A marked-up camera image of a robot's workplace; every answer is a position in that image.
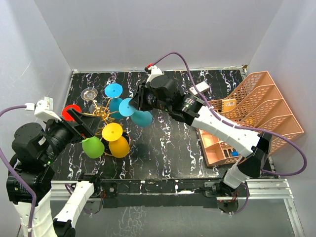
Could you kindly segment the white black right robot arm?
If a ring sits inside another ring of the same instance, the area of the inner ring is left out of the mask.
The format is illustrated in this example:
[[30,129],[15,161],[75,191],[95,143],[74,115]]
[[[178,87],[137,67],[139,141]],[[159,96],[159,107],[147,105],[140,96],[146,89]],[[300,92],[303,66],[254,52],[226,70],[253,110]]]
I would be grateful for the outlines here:
[[241,158],[215,185],[215,192],[231,196],[241,183],[260,176],[271,149],[271,135],[240,129],[220,114],[213,114],[205,102],[179,90],[167,76],[140,83],[129,105],[139,111],[165,111],[174,120],[204,130],[235,148]]

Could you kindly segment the yellow wine glass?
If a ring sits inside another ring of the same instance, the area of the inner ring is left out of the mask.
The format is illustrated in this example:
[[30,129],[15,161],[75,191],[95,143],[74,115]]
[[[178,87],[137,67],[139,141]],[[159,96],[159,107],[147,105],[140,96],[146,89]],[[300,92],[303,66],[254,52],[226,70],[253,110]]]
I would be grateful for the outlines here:
[[111,154],[115,158],[123,158],[128,155],[130,146],[123,137],[123,128],[118,123],[109,123],[102,130],[102,138],[109,143]]

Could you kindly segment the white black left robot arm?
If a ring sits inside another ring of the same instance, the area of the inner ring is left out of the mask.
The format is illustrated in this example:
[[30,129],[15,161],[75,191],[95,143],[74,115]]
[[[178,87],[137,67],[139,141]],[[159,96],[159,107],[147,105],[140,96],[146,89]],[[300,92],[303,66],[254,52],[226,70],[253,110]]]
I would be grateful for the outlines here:
[[63,209],[52,217],[51,164],[68,144],[93,137],[101,122],[100,117],[84,115],[73,108],[67,111],[74,121],[47,111],[42,118],[45,128],[36,122],[22,125],[14,133],[12,159],[0,155],[8,168],[8,197],[19,215],[25,237],[74,237],[77,220],[88,199],[101,194],[100,178],[83,173]]

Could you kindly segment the teal wine glass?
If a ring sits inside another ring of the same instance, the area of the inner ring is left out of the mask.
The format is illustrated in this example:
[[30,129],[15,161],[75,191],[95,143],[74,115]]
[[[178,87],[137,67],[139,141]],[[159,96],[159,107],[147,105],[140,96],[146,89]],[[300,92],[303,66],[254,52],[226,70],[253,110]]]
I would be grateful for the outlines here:
[[153,117],[149,111],[139,111],[129,104],[131,98],[126,98],[119,104],[119,113],[140,127],[147,127],[152,123]]

